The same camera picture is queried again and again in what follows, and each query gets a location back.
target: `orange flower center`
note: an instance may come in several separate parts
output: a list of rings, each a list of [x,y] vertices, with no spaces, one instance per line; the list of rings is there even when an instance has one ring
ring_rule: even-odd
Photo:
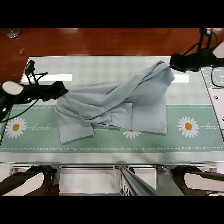
[[[192,129],[192,124],[190,124],[190,123],[186,123],[186,124],[185,124],[185,128],[186,128],[187,130],[191,130],[191,129]]]
[[[13,131],[18,131],[19,130],[19,124],[14,124],[13,126],[12,126],[12,130]]]

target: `folded cloth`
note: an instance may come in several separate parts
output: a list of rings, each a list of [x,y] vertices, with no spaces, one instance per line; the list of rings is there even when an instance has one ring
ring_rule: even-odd
[[[166,134],[165,93],[173,80],[159,61],[126,83],[69,90],[56,107],[61,143],[93,136],[93,125]]]

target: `wooden floor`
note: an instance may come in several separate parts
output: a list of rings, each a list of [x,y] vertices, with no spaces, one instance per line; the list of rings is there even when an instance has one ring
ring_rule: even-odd
[[[29,56],[171,55],[199,41],[198,28],[0,28],[0,83],[19,81]],[[223,32],[219,39],[224,40]]]

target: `gray shirt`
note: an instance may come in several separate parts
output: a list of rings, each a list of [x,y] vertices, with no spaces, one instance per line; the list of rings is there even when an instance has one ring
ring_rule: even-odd
[[[159,61],[125,83],[69,90],[56,107],[61,143],[93,136],[93,125],[166,134],[165,93],[173,80]]]

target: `white flower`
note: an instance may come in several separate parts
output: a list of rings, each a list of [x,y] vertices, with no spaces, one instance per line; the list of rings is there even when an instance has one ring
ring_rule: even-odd
[[[126,137],[126,138],[135,138],[136,136],[139,136],[141,134],[140,131],[133,131],[133,130],[128,130],[128,131],[125,131],[123,132],[123,135]]]
[[[179,128],[178,130],[182,132],[182,135],[188,138],[194,138],[199,133],[199,127],[194,118],[182,117],[179,119],[177,127]]]
[[[16,117],[8,122],[5,131],[8,138],[17,138],[23,134],[23,131],[25,131],[26,128],[27,125],[25,119]]]

